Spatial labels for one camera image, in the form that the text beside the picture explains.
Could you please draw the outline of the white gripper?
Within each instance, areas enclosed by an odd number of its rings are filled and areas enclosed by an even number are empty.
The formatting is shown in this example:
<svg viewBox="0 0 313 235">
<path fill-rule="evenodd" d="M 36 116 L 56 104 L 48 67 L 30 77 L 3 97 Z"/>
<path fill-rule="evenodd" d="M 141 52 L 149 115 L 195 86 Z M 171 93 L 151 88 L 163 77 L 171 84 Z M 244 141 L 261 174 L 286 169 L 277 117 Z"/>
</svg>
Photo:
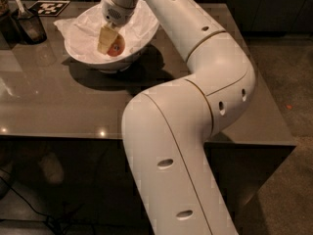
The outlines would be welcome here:
<svg viewBox="0 0 313 235">
<path fill-rule="evenodd" d="M 97 50 L 107 54 L 118 36 L 116 26 L 126 25 L 134 14 L 136 0 L 102 0 L 102 14 L 108 22 L 100 29 Z"/>
</svg>

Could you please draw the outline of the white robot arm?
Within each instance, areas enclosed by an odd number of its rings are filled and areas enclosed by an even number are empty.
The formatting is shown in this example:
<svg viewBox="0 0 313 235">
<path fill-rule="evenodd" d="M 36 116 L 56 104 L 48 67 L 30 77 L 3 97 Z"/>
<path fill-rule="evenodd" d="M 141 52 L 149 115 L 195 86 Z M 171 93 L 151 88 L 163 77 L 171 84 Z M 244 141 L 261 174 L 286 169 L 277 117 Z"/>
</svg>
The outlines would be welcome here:
<svg viewBox="0 0 313 235">
<path fill-rule="evenodd" d="M 138 0 L 103 0 L 105 19 L 129 22 Z M 236 121 L 255 87 L 235 39 L 194 0 L 145 0 L 189 74 L 135 96 L 122 116 L 125 154 L 155 235 L 238 235 L 204 153 Z"/>
</svg>

